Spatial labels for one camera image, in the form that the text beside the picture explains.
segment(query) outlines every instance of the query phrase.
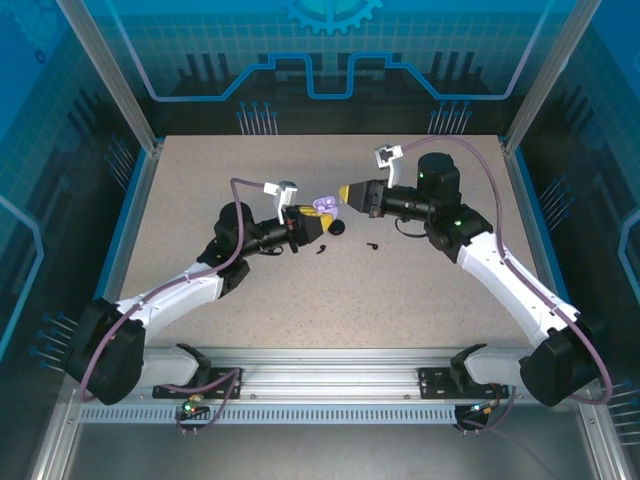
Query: yellow object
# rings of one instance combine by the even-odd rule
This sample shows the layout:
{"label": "yellow object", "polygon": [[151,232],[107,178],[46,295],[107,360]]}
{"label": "yellow object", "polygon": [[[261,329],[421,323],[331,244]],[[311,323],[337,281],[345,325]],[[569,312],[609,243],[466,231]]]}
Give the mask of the yellow object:
{"label": "yellow object", "polygon": [[349,203],[349,185],[345,185],[344,187],[340,187],[340,199],[344,203]]}
{"label": "yellow object", "polygon": [[330,213],[318,213],[315,208],[309,206],[301,206],[299,209],[300,213],[306,217],[320,217],[323,232],[329,230],[329,225],[333,223],[333,215]]}

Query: glass wall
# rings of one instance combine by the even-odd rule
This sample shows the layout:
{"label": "glass wall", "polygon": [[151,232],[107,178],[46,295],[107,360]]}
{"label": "glass wall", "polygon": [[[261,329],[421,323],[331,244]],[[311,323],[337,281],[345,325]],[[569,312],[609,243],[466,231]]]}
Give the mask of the glass wall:
{"label": "glass wall", "polygon": [[608,365],[632,388],[640,378],[639,23],[637,1],[602,1],[522,143],[569,296],[606,320]]}
{"label": "glass wall", "polygon": [[92,299],[140,147],[55,2],[0,5],[0,58],[0,476],[26,478],[73,328],[56,314]]}
{"label": "glass wall", "polygon": [[506,133],[574,0],[89,0],[158,135]]}

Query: beige work surface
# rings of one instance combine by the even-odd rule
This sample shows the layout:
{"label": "beige work surface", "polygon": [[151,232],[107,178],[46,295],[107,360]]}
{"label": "beige work surface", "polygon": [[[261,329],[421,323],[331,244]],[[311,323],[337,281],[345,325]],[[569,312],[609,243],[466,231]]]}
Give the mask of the beige work surface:
{"label": "beige work surface", "polygon": [[[418,136],[168,137],[151,188],[123,298],[150,290],[183,271],[213,237],[220,208],[232,201],[233,176],[258,182],[291,180],[297,203],[338,197],[341,185],[385,178],[373,149]],[[486,157],[504,205],[504,239],[533,269],[522,220],[495,136],[462,137]],[[430,143],[402,160],[401,184],[415,185],[427,152],[450,154],[460,170],[463,201],[495,224],[489,182],[475,158],[447,141]],[[261,221],[275,215],[271,197],[240,186],[241,199]],[[224,298],[164,329],[153,346],[340,348],[465,347],[478,342],[526,345],[507,311],[470,274],[427,239],[410,239],[393,217],[369,219],[341,205],[343,235],[325,234],[297,255],[249,258],[251,273]],[[403,227],[421,233],[417,222]],[[377,251],[366,245],[375,242]],[[326,251],[317,255],[318,247]]]}

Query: gray floor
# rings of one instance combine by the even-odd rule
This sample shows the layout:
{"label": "gray floor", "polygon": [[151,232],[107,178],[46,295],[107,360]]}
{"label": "gray floor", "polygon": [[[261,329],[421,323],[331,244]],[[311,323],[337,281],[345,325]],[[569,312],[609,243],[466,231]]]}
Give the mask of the gray floor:
{"label": "gray floor", "polygon": [[[571,411],[517,407],[500,430],[559,478],[594,478]],[[66,480],[433,480],[553,478],[518,446],[451,426],[84,426]]]}

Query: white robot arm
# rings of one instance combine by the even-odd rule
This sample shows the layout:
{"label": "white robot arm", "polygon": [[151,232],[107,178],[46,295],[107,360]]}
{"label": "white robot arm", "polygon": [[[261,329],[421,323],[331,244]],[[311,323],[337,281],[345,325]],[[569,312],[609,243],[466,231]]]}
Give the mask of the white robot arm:
{"label": "white robot arm", "polygon": [[566,322],[596,344],[602,337],[602,323],[581,316],[574,306],[557,298],[499,245],[491,224],[461,203],[460,172],[449,155],[422,156],[415,188],[396,185],[401,156],[399,146],[376,149],[378,166],[390,170],[388,181],[344,186],[340,189],[343,202],[371,218],[394,215],[403,221],[424,222],[430,243],[487,287],[531,344],[529,349],[480,344],[456,355],[450,371],[458,388],[463,391],[467,384],[524,385],[541,403],[553,406],[596,378],[598,368]]}
{"label": "white robot arm", "polygon": [[215,238],[180,275],[149,292],[111,304],[103,299],[85,309],[62,357],[62,368],[80,381],[106,332],[126,312],[132,312],[107,344],[91,373],[88,390],[106,405],[124,398],[136,386],[185,385],[198,371],[203,358],[188,345],[178,345],[172,355],[145,356],[144,346],[163,328],[205,303],[235,289],[249,273],[246,258],[254,254],[278,255],[285,245],[294,253],[320,237],[333,217],[313,207],[292,206],[297,187],[292,182],[265,184],[265,193],[275,197],[277,216],[260,223],[251,209],[240,204],[244,236],[240,254],[235,203],[220,211]]}

